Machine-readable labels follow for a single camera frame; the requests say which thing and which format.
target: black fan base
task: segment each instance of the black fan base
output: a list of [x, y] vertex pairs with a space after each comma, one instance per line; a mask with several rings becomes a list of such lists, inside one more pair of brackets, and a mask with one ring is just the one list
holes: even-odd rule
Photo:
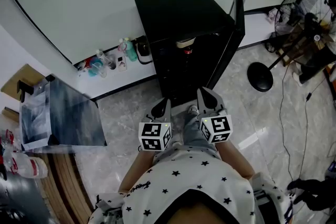
[[273, 86], [271, 71], [261, 62], [254, 62], [247, 69], [247, 78], [252, 87], [259, 92], [267, 92]]

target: gray tile floor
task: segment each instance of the gray tile floor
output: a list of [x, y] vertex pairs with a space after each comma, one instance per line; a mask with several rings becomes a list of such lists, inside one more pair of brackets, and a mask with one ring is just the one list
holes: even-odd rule
[[[287, 171], [288, 155], [282, 146], [279, 108], [281, 82], [286, 69], [281, 64], [272, 69], [274, 86], [266, 93], [253, 89], [246, 77], [250, 63], [260, 61], [270, 65], [275, 59], [276, 56], [267, 52], [263, 45], [236, 52], [214, 91], [220, 94], [228, 113], [232, 115], [233, 143], [256, 171], [269, 174], [285, 189], [290, 176]], [[291, 65], [284, 79], [281, 117], [285, 144], [291, 154], [290, 171], [296, 178], [301, 168], [306, 134], [306, 96], [324, 76], [320, 73], [299, 87], [291, 76], [294, 69], [295, 66]], [[145, 109], [160, 97], [159, 83], [152, 80], [98, 101], [108, 146], [76, 154], [83, 183], [92, 202], [98, 193], [117, 191], [138, 153], [139, 121]], [[307, 103], [307, 115], [308, 141], [301, 178], [323, 179], [324, 171], [333, 159], [327, 158], [328, 150], [336, 141], [336, 110], [326, 81]], [[175, 134], [181, 135], [182, 118], [181, 113], [173, 119]], [[326, 218], [323, 212], [312, 212], [304, 206], [295, 215], [294, 223], [323, 223]]]

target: white star-print shirt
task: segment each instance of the white star-print shirt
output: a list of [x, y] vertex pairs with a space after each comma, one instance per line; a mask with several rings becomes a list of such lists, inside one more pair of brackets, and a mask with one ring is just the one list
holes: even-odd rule
[[154, 159], [128, 194], [99, 195], [89, 223], [155, 223], [186, 191], [202, 191], [223, 206], [240, 224], [264, 223], [254, 191], [265, 192], [275, 203], [280, 223], [292, 215], [291, 201], [263, 174], [242, 178], [218, 153], [200, 147], [178, 146]]

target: white marker cube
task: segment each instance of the white marker cube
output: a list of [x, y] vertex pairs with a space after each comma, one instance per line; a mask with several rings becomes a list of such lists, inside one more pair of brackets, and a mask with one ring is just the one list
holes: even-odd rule
[[139, 123], [139, 141], [144, 151], [164, 151], [171, 138], [170, 123]]
[[209, 143], [227, 141], [233, 131], [231, 115], [202, 118], [199, 129]]

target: black cabinet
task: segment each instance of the black cabinet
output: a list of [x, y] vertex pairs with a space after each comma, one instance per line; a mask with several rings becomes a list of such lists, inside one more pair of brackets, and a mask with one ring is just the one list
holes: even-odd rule
[[[244, 34], [243, 1], [233, 17], [214, 0], [135, 0], [164, 97], [176, 106], [196, 99], [200, 86], [212, 89]], [[195, 38], [178, 48], [177, 41]]]

